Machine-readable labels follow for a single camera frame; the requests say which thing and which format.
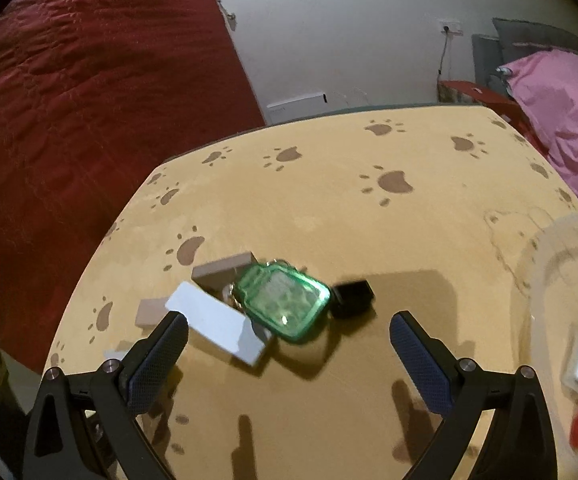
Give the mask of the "red quilt box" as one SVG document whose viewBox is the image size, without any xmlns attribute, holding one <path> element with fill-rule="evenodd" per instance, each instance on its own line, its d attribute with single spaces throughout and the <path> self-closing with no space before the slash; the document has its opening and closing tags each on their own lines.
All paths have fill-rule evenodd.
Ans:
<svg viewBox="0 0 578 480">
<path fill-rule="evenodd" d="M 471 81 L 441 80 L 437 90 L 441 103 L 481 105 L 509 122 L 522 117 L 521 109 L 515 101 Z"/>
</svg>

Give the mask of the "wall power socket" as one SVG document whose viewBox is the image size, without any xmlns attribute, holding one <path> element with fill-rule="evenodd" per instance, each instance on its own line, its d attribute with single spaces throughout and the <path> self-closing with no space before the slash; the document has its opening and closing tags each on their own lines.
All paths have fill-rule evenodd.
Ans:
<svg viewBox="0 0 578 480">
<path fill-rule="evenodd" d="M 464 34 L 463 24 L 460 21 L 439 18 L 438 25 L 443 35 L 462 36 Z"/>
</svg>

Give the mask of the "pink duvet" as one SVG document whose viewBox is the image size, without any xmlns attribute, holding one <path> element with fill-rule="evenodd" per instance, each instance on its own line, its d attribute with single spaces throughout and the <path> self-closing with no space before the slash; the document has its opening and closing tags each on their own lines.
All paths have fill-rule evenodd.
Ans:
<svg viewBox="0 0 578 480">
<path fill-rule="evenodd" d="M 544 146 L 547 160 L 578 198 L 578 55 L 539 51 L 498 70 Z"/>
</svg>

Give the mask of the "white rectangular foam block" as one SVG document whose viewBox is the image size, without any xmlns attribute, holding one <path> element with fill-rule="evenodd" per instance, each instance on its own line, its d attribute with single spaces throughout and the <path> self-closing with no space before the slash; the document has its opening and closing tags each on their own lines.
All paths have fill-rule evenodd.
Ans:
<svg viewBox="0 0 578 480">
<path fill-rule="evenodd" d="M 272 340 L 266 328 L 189 282 L 175 289 L 165 307 L 184 315 L 195 332 L 251 367 Z"/>
</svg>

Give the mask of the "green bottle-shaped keychain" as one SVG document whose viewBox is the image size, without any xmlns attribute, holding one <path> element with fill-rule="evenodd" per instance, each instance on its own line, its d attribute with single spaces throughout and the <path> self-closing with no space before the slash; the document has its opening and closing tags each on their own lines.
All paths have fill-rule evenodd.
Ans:
<svg viewBox="0 0 578 480">
<path fill-rule="evenodd" d="M 312 331 L 333 295 L 316 278 L 273 260 L 248 266 L 234 281 L 231 297 L 252 321 L 296 344 Z"/>
</svg>

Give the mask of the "grey-brown rectangular block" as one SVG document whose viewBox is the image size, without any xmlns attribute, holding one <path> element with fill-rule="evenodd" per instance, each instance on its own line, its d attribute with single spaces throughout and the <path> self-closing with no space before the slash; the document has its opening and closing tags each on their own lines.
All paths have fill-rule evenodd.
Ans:
<svg viewBox="0 0 578 480">
<path fill-rule="evenodd" d="M 224 287 L 233 284 L 238 276 L 254 263 L 257 263 L 257 258 L 252 252 L 242 252 L 195 266 L 191 272 L 191 279 L 206 292 L 221 292 Z"/>
</svg>

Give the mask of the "red curtain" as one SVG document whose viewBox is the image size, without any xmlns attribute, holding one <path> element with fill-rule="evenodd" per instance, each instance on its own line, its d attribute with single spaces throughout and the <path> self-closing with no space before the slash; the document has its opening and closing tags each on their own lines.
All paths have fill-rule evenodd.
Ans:
<svg viewBox="0 0 578 480">
<path fill-rule="evenodd" d="M 0 344 L 41 370 L 92 254 L 161 162 L 263 125 L 216 0 L 0 14 Z"/>
</svg>

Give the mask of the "small black comb attachment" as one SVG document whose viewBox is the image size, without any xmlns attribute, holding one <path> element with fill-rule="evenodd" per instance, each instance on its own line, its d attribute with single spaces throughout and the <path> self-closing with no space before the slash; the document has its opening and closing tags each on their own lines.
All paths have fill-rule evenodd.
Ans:
<svg viewBox="0 0 578 480">
<path fill-rule="evenodd" d="M 335 320 L 360 318 L 370 309 L 375 295 L 366 280 L 333 285 L 329 312 Z"/>
</svg>

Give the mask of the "clear plastic bowl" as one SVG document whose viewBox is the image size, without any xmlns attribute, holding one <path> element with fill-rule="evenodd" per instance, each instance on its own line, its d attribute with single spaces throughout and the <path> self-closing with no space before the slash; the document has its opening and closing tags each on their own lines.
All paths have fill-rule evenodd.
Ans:
<svg viewBox="0 0 578 480">
<path fill-rule="evenodd" d="M 530 249 L 522 355 L 538 374 L 550 411 L 558 476 L 578 479 L 578 451 L 569 444 L 578 393 L 562 382 L 578 334 L 578 214 L 555 220 Z"/>
</svg>

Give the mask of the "grey bed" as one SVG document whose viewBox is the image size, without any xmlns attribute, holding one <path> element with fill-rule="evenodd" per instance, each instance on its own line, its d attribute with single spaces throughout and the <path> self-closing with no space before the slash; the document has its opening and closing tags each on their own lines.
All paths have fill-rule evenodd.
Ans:
<svg viewBox="0 0 578 480">
<path fill-rule="evenodd" d="M 472 35 L 476 84 L 506 96 L 501 66 L 540 51 L 578 55 L 578 36 L 552 25 L 493 18 L 496 36 Z"/>
</svg>

